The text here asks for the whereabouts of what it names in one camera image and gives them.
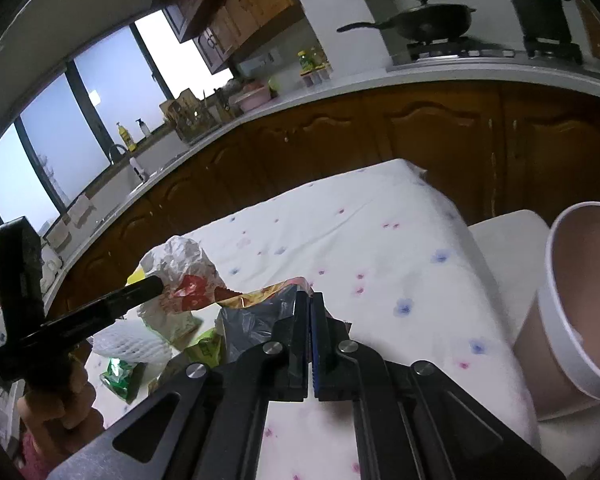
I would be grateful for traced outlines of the person's left hand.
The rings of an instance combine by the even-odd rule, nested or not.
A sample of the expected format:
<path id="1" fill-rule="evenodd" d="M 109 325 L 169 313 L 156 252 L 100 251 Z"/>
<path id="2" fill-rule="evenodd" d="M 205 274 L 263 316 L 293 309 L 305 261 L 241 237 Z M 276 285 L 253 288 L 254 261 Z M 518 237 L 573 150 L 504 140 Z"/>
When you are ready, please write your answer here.
<path id="1" fill-rule="evenodd" d="M 17 402 L 26 427 L 19 469 L 25 479 L 46 479 L 105 431 L 104 418 L 94 408 L 96 391 L 84 363 L 71 356 L 71 365 L 71 375 L 59 394 L 30 390 Z"/>

